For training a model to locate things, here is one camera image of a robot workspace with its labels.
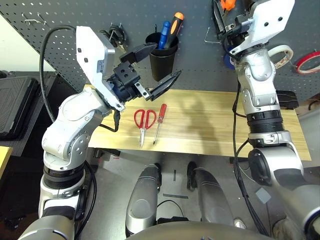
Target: scissors blade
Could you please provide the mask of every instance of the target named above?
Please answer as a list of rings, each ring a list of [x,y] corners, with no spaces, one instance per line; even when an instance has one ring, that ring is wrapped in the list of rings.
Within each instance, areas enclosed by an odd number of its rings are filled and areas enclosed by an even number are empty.
[[[144,140],[145,140],[145,128],[140,128],[140,148],[142,148],[143,144],[144,144]]]

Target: scissors handle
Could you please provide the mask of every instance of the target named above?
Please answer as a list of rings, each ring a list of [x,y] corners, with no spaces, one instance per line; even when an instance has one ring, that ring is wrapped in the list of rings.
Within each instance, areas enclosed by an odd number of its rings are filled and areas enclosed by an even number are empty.
[[[142,114],[141,114],[140,123],[138,124],[138,123],[137,123],[136,116],[137,116],[137,114],[140,113],[140,112],[141,112]],[[134,116],[133,116],[133,117],[134,117],[135,125],[136,125],[138,128],[142,129],[143,126],[144,126],[145,110],[143,110],[143,109],[137,110],[137,111],[134,113]]]
[[[148,125],[150,113],[152,113],[152,114],[154,115],[154,119],[153,119],[153,122],[152,122],[150,125]],[[145,121],[145,126],[144,126],[144,128],[145,128],[145,129],[151,128],[152,125],[155,123],[156,118],[157,118],[157,114],[156,114],[155,111],[153,111],[153,110],[147,110],[147,111],[146,111],[146,121]]]

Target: red screwdriver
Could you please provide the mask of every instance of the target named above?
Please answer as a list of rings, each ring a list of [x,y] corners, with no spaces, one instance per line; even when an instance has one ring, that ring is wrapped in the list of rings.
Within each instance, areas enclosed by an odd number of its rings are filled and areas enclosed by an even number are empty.
[[[162,104],[161,105],[161,109],[160,109],[160,113],[159,113],[159,118],[158,118],[158,127],[156,128],[156,133],[155,133],[155,136],[154,136],[153,144],[156,143],[159,127],[160,127],[160,124],[162,124],[162,122],[164,120],[166,109],[167,109],[167,105],[166,104]]]

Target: black case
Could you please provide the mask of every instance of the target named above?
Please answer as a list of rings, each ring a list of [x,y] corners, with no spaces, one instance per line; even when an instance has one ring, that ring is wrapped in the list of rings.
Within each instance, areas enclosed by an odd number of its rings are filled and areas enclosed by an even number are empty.
[[[19,136],[39,83],[30,76],[0,79],[0,139]]]

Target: red tape roll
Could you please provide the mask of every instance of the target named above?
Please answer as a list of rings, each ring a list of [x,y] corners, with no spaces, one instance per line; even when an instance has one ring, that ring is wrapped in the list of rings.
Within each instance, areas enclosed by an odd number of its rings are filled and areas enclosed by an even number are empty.
[[[301,67],[309,60],[311,59],[314,59],[314,58],[317,58],[317,57],[320,57],[320,51],[315,51],[313,53],[310,53],[306,56],[304,56],[303,58],[301,58],[297,64],[296,64],[296,72],[298,74],[303,74],[303,75],[306,75],[306,74],[314,74],[314,73],[317,73],[320,71],[320,65],[319,66],[316,66],[314,68],[311,68],[311,69],[308,69],[308,70],[301,70]]]

